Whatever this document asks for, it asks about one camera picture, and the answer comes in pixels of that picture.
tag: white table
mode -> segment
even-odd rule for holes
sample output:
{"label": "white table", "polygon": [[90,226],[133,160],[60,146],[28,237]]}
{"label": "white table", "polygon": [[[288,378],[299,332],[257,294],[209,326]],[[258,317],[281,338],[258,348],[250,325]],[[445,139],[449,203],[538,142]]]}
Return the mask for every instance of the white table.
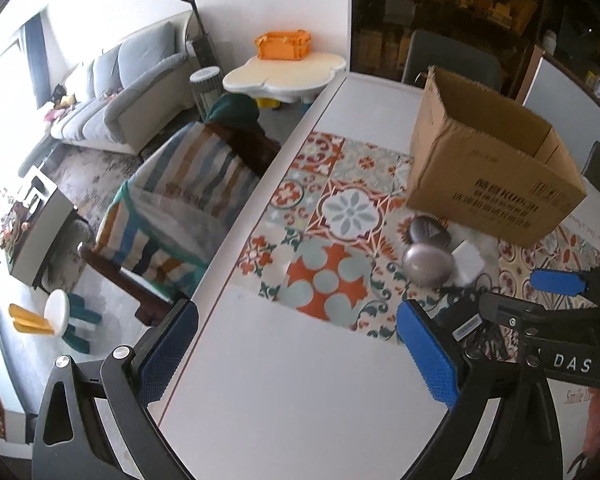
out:
{"label": "white table", "polygon": [[[446,407],[432,399],[404,348],[227,285],[244,241],[313,129],[407,152],[421,96],[395,82],[337,75],[222,244],[192,298],[200,311],[198,334],[161,402],[150,409],[196,478],[394,480],[442,421]],[[600,245],[600,196],[587,189],[573,218],[599,238],[587,241]],[[569,385],[550,383],[561,402]],[[497,399],[488,403],[456,477],[474,466],[497,405]],[[582,417],[558,413],[565,434],[584,437]],[[564,461],[581,445],[582,439],[565,438]]]}
{"label": "white table", "polygon": [[240,92],[254,99],[275,99],[283,103],[301,100],[311,104],[338,72],[347,66],[342,56],[312,52],[298,61],[252,57],[222,80],[228,92]]}

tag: rug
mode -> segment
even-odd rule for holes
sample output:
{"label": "rug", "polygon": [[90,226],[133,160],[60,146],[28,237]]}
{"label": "rug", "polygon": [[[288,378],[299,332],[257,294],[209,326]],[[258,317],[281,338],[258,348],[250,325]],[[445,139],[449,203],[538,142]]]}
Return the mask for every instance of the rug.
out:
{"label": "rug", "polygon": [[73,290],[86,265],[78,254],[78,246],[94,244],[98,227],[120,186],[136,172],[142,160],[153,155],[181,127],[197,119],[196,110],[179,114],[147,144],[140,156],[70,144],[58,144],[54,148],[40,169],[77,206],[78,213],[89,225],[74,221],[66,229],[43,277],[47,290]]}

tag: wooden chair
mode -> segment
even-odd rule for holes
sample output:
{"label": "wooden chair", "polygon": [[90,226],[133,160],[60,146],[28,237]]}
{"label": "wooden chair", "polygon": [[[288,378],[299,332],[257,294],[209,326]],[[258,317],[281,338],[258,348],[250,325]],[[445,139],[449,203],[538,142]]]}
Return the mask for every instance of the wooden chair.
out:
{"label": "wooden chair", "polygon": [[[202,144],[199,141],[191,140],[187,137],[200,135],[206,136],[206,140]],[[167,156],[165,154],[174,152],[173,145],[175,144],[178,144],[178,149],[180,150],[183,149],[183,146],[187,146],[186,150],[188,151],[189,159],[194,159],[195,155],[199,154],[204,149],[203,146],[209,145],[210,143],[217,144],[220,140],[224,141],[227,146],[227,160],[230,158],[235,161],[232,162],[231,166],[240,166],[240,164],[244,164],[244,166],[253,173],[254,184],[257,184],[258,178],[264,175],[267,168],[280,150],[280,146],[273,140],[268,139],[261,129],[254,132],[253,130],[244,131],[238,128],[230,128],[225,124],[216,122],[207,123],[205,125],[195,123],[187,125],[179,133],[172,137],[172,139],[170,139],[163,147],[161,147],[160,150],[158,150],[157,153],[155,153],[138,169],[136,175],[142,174],[143,172],[146,173],[143,168],[145,168],[147,165],[150,166],[153,164],[156,166],[156,164],[161,164],[161,162],[156,163],[156,160]],[[177,160],[182,160],[182,158],[180,158],[181,155],[182,154],[180,153],[177,157]],[[219,175],[217,180],[221,181],[219,184],[221,189],[216,189],[213,192],[216,194],[219,193],[220,195],[223,193],[224,195],[227,195],[227,191],[226,189],[222,188],[222,185],[231,180],[230,176],[227,174]],[[196,200],[200,198],[199,196],[195,196],[193,198],[191,197],[191,194],[196,195],[196,186],[190,182],[179,182],[177,185],[173,182],[161,182],[158,187],[160,186],[162,186],[162,190],[166,190],[165,193],[167,195],[169,193],[177,195],[182,191],[182,189],[186,189],[186,192],[190,194],[187,196],[189,202],[197,204],[204,202],[204,200]],[[250,192],[246,196],[241,197],[240,200],[246,202],[249,195]],[[240,207],[240,209],[236,212],[235,216],[237,216],[237,213],[239,213],[241,208],[242,207]],[[111,223],[115,223],[115,221],[112,222],[112,215],[115,214],[114,209],[115,208],[113,207],[109,209],[106,217],[103,219],[102,224],[100,225],[98,236],[96,238],[96,246],[94,248],[88,248],[85,246],[81,247],[80,256],[86,263],[93,267],[94,270],[97,270],[102,276],[112,281],[125,292],[136,298],[136,300],[140,302],[140,307],[136,311],[136,317],[146,325],[155,326],[160,323],[171,307],[179,299],[190,296],[192,294],[192,289],[183,290],[183,287],[173,287],[171,294],[162,294],[160,290],[157,290],[154,286],[152,286],[153,284],[147,283],[143,279],[134,279],[130,276],[131,273],[135,274],[134,270],[138,270],[139,267],[142,267],[142,256],[136,259],[131,258],[131,263],[129,262],[130,258],[126,258],[123,262],[119,258],[116,259],[115,257],[107,257],[107,254],[111,255],[112,251],[104,250],[104,246],[110,244],[111,233],[107,230],[110,228],[109,225]],[[168,282],[171,285],[174,283],[173,280],[169,280],[166,274],[161,274],[160,269],[156,270],[155,275],[159,276],[163,283]]]}

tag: sofa cushion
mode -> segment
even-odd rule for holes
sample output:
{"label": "sofa cushion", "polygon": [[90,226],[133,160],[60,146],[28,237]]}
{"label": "sofa cushion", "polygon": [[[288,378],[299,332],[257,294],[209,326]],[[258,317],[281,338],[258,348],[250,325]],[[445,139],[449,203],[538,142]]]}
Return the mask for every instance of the sofa cushion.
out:
{"label": "sofa cushion", "polygon": [[163,59],[175,53],[175,28],[166,22],[120,45],[120,81],[126,88]]}
{"label": "sofa cushion", "polygon": [[71,118],[62,127],[62,138],[68,141],[84,140],[85,124],[100,110],[107,106],[106,101],[92,99],[88,101],[80,110],[72,114]]}
{"label": "sofa cushion", "polygon": [[64,88],[66,88],[67,95],[74,94],[75,100],[79,103],[96,97],[93,88],[93,61],[80,63],[75,67],[64,81]]}
{"label": "sofa cushion", "polygon": [[120,46],[117,45],[93,62],[93,87],[96,99],[107,91],[122,88],[120,67],[118,66],[119,50]]}
{"label": "sofa cushion", "polygon": [[107,128],[107,125],[104,122],[104,114],[106,110],[107,107],[102,107],[93,115],[91,119],[86,122],[84,128],[82,129],[84,139],[106,140],[107,142],[124,144],[125,139],[119,139],[114,132]]}
{"label": "sofa cushion", "polygon": [[64,135],[62,134],[62,131],[64,130],[64,127],[69,123],[69,121],[71,121],[91,101],[92,100],[88,100],[88,101],[83,101],[81,103],[77,103],[75,105],[74,109],[71,110],[71,111],[69,111],[67,113],[67,115],[65,115],[59,121],[54,122],[52,124],[51,130],[50,130],[51,136],[55,137],[56,139],[63,140],[64,139]]}

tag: dark green cloth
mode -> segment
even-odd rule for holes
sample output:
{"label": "dark green cloth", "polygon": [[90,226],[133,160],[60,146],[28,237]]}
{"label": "dark green cloth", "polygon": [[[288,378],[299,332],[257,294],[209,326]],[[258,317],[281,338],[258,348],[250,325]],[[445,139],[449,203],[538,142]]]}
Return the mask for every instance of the dark green cloth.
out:
{"label": "dark green cloth", "polygon": [[247,94],[223,94],[211,107],[205,123],[219,123],[227,128],[259,132],[258,104]]}

